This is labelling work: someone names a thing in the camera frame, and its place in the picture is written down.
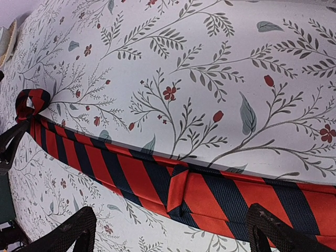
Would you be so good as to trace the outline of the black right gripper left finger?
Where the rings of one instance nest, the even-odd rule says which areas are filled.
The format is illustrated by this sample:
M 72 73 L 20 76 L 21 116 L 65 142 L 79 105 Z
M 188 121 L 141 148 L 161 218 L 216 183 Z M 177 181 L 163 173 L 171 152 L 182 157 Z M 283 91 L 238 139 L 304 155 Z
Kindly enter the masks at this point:
M 96 222 L 92 207 L 85 206 L 52 232 L 22 248 L 21 251 L 58 252 L 68 251 L 73 246 L 73 251 L 93 252 Z

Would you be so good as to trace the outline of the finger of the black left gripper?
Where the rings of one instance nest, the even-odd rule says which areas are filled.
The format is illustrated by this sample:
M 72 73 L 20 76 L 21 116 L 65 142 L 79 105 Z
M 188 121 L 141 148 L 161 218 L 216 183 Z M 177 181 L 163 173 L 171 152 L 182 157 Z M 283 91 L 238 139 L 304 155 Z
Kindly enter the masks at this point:
M 29 122 L 20 122 L 1 134 L 1 162 L 11 162 Z

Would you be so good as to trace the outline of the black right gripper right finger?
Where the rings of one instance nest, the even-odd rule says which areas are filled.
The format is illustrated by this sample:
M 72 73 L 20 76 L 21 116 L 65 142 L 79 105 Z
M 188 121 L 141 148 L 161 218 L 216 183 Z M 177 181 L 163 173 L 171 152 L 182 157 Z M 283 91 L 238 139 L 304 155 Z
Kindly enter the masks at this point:
M 250 250 L 271 251 L 270 243 L 279 251 L 328 251 L 333 249 L 294 230 L 261 205 L 252 204 L 246 214 Z

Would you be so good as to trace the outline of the red black striped tie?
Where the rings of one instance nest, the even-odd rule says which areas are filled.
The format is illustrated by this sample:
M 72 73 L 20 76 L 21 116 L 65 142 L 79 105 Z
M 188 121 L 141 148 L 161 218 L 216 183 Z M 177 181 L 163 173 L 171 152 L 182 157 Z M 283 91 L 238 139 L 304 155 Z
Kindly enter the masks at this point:
M 16 121 L 50 156 L 140 206 L 179 223 L 249 242 L 246 214 L 257 203 L 294 230 L 335 251 L 335 187 L 209 169 L 135 151 L 40 116 L 43 89 L 22 90 Z

